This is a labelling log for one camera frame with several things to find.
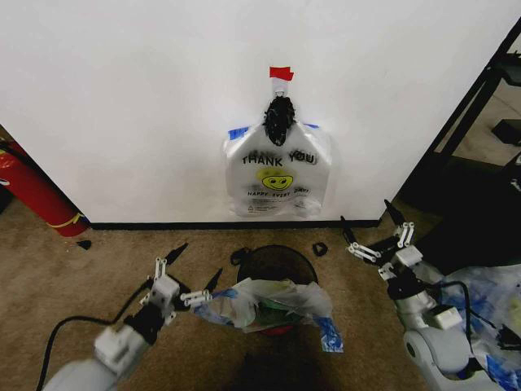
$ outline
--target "red fire extinguisher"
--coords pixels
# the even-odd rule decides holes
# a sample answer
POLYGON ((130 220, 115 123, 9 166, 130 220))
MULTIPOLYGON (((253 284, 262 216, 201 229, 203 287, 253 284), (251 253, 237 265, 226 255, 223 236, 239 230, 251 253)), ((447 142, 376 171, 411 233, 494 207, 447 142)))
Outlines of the red fire extinguisher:
POLYGON ((75 236, 89 227, 83 215, 15 142, 0 149, 0 184, 30 207, 62 236, 75 236))

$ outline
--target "black cable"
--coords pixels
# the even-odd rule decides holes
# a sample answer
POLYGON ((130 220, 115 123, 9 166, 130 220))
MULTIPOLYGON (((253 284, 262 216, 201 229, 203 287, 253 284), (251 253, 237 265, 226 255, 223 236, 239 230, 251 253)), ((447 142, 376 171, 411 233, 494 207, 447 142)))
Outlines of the black cable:
POLYGON ((49 361, 50 361, 50 351, 52 350, 52 345, 55 342, 55 338, 56 338, 56 335, 58 334, 59 329, 64 324, 69 323, 73 320, 77 320, 77 321, 81 321, 81 322, 91 322, 91 323, 101 324, 103 326, 111 326, 112 324, 115 324, 120 320, 121 316, 129 308, 129 306, 136 299, 136 297, 142 291, 144 291, 145 289, 149 289, 150 287, 151 287, 151 280, 148 279, 123 304, 123 307, 121 307, 121 310, 117 313, 117 315, 114 317, 113 320, 98 319, 98 318, 92 318, 90 316, 83 316, 83 315, 75 315, 75 316, 70 316, 68 318, 65 318, 65 319, 59 321, 58 324, 56 324, 55 328, 52 330, 52 333, 49 336, 49 340, 47 341, 46 352, 43 356, 42 371, 40 372, 40 380, 38 381, 36 391, 42 391, 42 389, 43 389, 43 384, 46 381, 47 368, 49 366, 49 361))
POLYGON ((425 283, 428 288, 441 289, 453 287, 455 285, 460 286, 463 289, 463 295, 465 296, 465 335, 471 347, 471 352, 474 354, 471 343, 471 296, 469 295, 469 288, 461 281, 451 281, 450 283, 438 283, 429 284, 425 283))
POLYGON ((479 319, 481 322, 485 322, 487 325, 489 325, 491 328, 497 330, 497 327, 494 323, 490 322, 488 319, 485 319, 483 316, 475 312, 473 309, 471 309, 471 315, 475 316, 477 319, 479 319))

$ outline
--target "black baseboard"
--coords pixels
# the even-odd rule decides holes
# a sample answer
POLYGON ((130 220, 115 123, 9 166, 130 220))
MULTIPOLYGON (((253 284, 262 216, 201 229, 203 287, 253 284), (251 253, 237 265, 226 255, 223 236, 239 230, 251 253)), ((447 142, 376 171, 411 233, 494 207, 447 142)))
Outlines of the black baseboard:
MULTIPOLYGON (((380 220, 347 220, 350 227, 371 228, 380 220)), ((340 228, 340 220, 305 222, 94 222, 95 230, 167 231, 167 230, 266 230, 280 228, 340 228)))

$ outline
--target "crumpled plastic bag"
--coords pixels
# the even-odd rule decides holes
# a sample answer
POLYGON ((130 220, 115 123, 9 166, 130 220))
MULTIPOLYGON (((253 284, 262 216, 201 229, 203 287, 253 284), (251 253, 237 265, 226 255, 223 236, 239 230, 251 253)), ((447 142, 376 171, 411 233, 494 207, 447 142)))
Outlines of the crumpled plastic bag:
MULTIPOLYGON (((479 364, 503 389, 521 389, 521 265, 468 267, 449 275, 449 281, 462 281, 469 289, 475 313, 472 349, 479 364)), ((442 302, 454 305, 465 319, 460 287, 445 288, 442 302)))
POLYGON ((288 279, 248 278, 212 296, 212 301, 192 308, 192 312, 211 323, 234 326, 243 332, 286 324, 314 324, 320 327, 324 351, 344 351, 342 337, 331 318, 331 299, 317 283, 298 285, 288 279))

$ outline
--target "white plastic bag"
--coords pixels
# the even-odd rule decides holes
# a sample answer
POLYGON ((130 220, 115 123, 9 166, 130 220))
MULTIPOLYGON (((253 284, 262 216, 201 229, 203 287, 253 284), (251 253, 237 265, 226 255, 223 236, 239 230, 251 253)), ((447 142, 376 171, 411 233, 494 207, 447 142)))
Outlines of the white plastic bag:
MULTIPOLYGON (((469 289, 472 349, 479 363, 503 389, 521 389, 521 265, 468 267, 446 281, 462 281, 469 289)), ((444 289, 442 302, 456 306, 465 319, 459 287, 444 289)))
POLYGON ((317 283, 297 285, 290 280, 248 278, 212 296, 209 303, 195 307, 194 314, 212 323, 233 325, 244 332, 314 323, 321 329, 324 351, 344 351, 342 338, 331 318, 331 299, 317 283), (279 314, 270 317, 271 310, 279 314))
POLYGON ((320 213, 331 145, 317 125, 295 122, 283 145, 275 145, 263 125, 231 130, 224 152, 228 194, 239 216, 320 213))

